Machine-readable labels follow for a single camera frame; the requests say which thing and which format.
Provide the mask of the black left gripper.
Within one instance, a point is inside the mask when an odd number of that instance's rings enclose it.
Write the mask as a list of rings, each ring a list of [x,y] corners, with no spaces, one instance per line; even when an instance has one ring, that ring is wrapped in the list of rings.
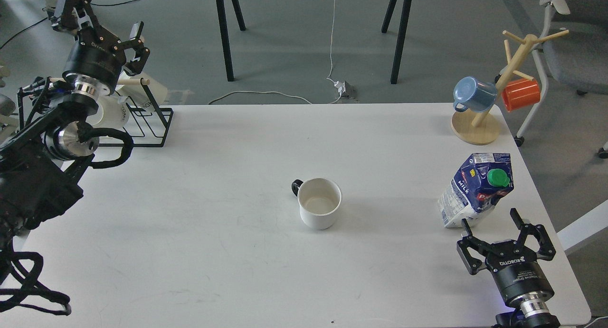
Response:
[[[115,92],[122,66],[128,75],[139,75],[150,50],[142,38],[143,21],[134,23],[128,40],[119,42],[112,32],[102,32],[92,1],[58,0],[51,23],[53,30],[71,34],[76,41],[68,55],[63,79],[74,82],[81,75],[93,78],[103,85],[104,93],[110,95]],[[125,62],[123,51],[129,49],[134,51],[134,57]]]

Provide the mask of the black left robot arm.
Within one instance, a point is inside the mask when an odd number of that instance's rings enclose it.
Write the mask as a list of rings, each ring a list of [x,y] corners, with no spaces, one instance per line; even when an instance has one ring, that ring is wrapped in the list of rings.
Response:
[[[37,92],[24,128],[1,145],[1,278],[11,274],[21,287],[2,289],[1,311],[27,307],[28,296],[60,304],[61,310],[29,305],[54,315],[69,315],[69,296],[48,289],[38,278],[43,257],[17,252],[13,239],[50,218],[63,215],[83,197],[78,185],[87,168],[106,169],[125,163],[134,148],[128,133],[93,128],[86,120],[98,111],[98,98],[115,92],[121,72],[138,75],[150,51],[133,25],[128,40],[102,27],[93,13],[93,0],[59,0],[51,18],[57,31],[71,32],[75,44],[54,89],[49,78]]]

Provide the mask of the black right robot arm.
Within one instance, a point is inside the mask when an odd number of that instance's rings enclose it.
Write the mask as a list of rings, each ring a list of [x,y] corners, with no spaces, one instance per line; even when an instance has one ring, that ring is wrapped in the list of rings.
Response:
[[[521,219],[512,208],[511,218],[519,229],[517,240],[489,244],[473,237],[464,218],[465,235],[457,250],[471,275],[489,270],[504,304],[513,312],[496,315],[495,328],[558,328],[546,301],[554,295],[538,259],[551,261],[556,250],[543,225],[532,225]]]

